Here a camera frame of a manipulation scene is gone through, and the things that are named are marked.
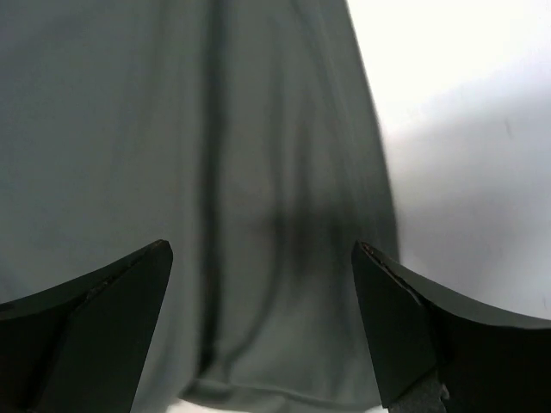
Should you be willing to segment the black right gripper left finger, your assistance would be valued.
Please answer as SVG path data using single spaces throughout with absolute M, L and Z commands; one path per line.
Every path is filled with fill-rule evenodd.
M 1 305 L 3 412 L 132 408 L 170 278 L 165 240 Z

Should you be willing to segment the dark grey t-shirt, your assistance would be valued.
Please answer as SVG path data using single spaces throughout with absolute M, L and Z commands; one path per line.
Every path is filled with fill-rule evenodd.
M 2 2 L 2 298 L 157 239 L 133 411 L 380 404 L 350 255 L 398 239 L 346 2 Z

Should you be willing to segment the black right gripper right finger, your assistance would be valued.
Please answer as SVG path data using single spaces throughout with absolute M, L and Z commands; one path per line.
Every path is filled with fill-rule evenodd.
M 382 405 L 391 412 L 547 412 L 550 323 L 481 303 L 367 243 L 356 296 Z

